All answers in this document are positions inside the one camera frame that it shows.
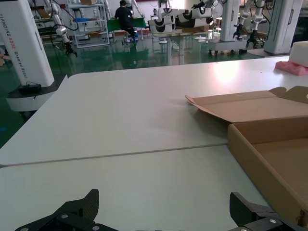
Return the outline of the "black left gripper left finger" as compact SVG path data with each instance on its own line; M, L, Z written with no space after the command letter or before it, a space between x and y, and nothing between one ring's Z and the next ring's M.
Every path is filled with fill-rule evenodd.
M67 201L54 213L17 228L18 231L112 231L94 222L99 210L99 190L82 199Z

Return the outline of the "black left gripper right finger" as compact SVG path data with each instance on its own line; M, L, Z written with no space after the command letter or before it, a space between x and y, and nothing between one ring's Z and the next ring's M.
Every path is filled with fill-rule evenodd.
M306 231L307 228L284 220L271 208L247 201L238 192L229 197L230 217L237 227L230 231Z

